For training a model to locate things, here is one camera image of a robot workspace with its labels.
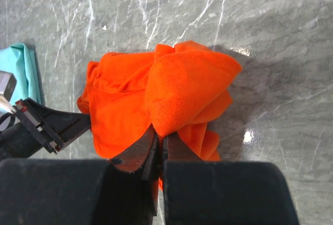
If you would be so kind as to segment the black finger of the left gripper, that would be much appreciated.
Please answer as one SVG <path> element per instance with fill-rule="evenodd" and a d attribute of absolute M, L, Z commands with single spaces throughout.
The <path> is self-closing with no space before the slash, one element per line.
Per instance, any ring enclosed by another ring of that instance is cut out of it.
<path fill-rule="evenodd" d="M 57 111 L 30 98 L 17 101 L 15 108 L 23 128 L 17 145 L 25 154 L 42 148 L 57 154 L 91 128 L 88 114 Z"/>

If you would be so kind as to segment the orange t-shirt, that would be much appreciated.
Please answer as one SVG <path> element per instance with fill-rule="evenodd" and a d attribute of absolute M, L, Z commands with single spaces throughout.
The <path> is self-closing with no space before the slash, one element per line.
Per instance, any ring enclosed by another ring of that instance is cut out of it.
<path fill-rule="evenodd" d="M 231 56 L 193 41 L 109 52 L 89 62 L 77 105 L 91 117 L 100 157 L 115 157 L 153 126 L 159 139 L 178 133 L 202 160 L 219 161 L 220 138 L 208 123 L 231 105 L 227 89 L 241 70 Z"/>

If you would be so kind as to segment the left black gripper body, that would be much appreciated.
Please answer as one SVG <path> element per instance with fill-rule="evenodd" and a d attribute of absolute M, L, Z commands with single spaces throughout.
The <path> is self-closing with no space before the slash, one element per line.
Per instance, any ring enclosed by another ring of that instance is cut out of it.
<path fill-rule="evenodd" d="M 29 158 L 43 147 L 11 115 L 1 116 L 1 159 Z"/>

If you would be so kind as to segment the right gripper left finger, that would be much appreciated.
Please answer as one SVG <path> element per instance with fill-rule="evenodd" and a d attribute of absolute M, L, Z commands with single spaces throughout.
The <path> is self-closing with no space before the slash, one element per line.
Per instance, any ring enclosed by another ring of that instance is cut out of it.
<path fill-rule="evenodd" d="M 1 159 L 1 224 L 152 224 L 156 138 L 142 161 Z"/>

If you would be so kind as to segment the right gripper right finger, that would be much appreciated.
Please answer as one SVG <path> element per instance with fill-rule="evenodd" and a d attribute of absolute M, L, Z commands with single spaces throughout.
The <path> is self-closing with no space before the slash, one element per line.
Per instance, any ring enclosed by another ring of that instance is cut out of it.
<path fill-rule="evenodd" d="M 163 140 L 167 224 L 298 224 L 286 179 L 267 162 L 207 162 L 173 133 Z"/>

